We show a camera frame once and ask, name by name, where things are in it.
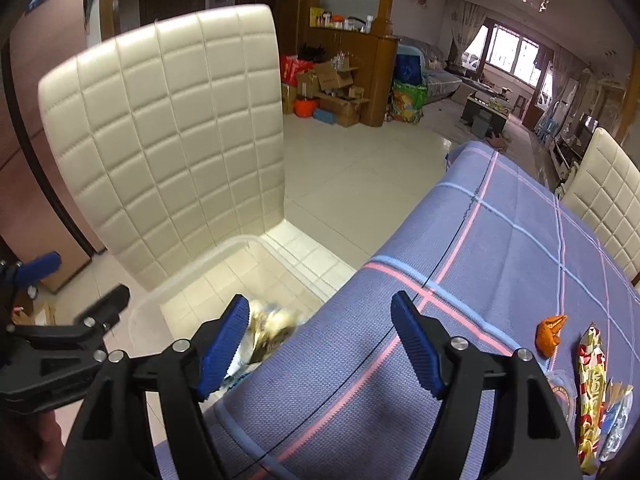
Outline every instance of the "red and gold candy wrapper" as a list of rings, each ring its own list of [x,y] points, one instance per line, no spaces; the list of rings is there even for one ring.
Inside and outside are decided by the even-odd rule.
[[[602,427],[607,367],[600,330],[593,323],[578,346],[578,378],[580,380],[580,436],[578,460],[582,472],[593,475],[598,470],[598,440]]]

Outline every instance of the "floral curtain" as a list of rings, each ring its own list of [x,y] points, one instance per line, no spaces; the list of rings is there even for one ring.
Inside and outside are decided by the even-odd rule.
[[[538,124],[536,124],[535,131],[537,133],[540,130],[546,130],[548,127],[548,122],[556,111],[556,105],[560,102],[562,94],[564,94],[564,89],[569,82],[569,79],[578,80],[580,79],[580,73],[584,70],[587,65],[575,57],[574,54],[569,52],[567,49],[557,46],[554,52],[554,64],[553,64],[553,83],[551,85],[551,102],[549,103],[546,112],[540,117]],[[550,132],[552,135],[560,127],[558,124],[555,127],[555,131]]]
[[[486,9],[464,0],[447,0],[453,42],[458,49],[456,65],[462,65],[462,54],[478,35],[486,18]]]

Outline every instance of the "quilted chair backrest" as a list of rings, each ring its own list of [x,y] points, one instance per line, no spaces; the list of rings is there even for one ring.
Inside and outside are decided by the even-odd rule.
[[[236,234],[284,218],[278,47],[267,6],[155,23],[40,81],[62,176],[147,290]]]
[[[632,280],[640,270],[640,171],[603,128],[562,199]]]

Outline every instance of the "silver bolt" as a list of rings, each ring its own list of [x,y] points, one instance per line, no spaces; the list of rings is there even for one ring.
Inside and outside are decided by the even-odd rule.
[[[518,351],[516,352],[516,355],[522,359],[523,361],[529,362],[533,359],[533,354],[531,353],[531,350],[526,349],[526,348],[518,348]]]
[[[174,341],[171,348],[176,352],[186,352],[189,349],[189,346],[191,346],[191,344],[188,339],[178,339],[178,341]]]
[[[107,358],[107,352],[105,352],[104,350],[96,350],[94,352],[94,359],[99,363],[104,362],[106,358]]]
[[[119,363],[122,361],[124,357],[124,352],[122,350],[114,350],[109,354],[109,361],[112,363]]]
[[[460,336],[452,337],[451,346],[456,350],[466,350],[469,347],[469,341]]]

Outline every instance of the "ceiling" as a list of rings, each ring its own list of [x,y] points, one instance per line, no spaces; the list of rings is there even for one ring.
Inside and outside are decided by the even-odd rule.
[[[537,12],[515,0],[467,0],[506,15],[564,46],[586,63],[596,76],[625,83],[634,43],[607,0],[550,0]]]

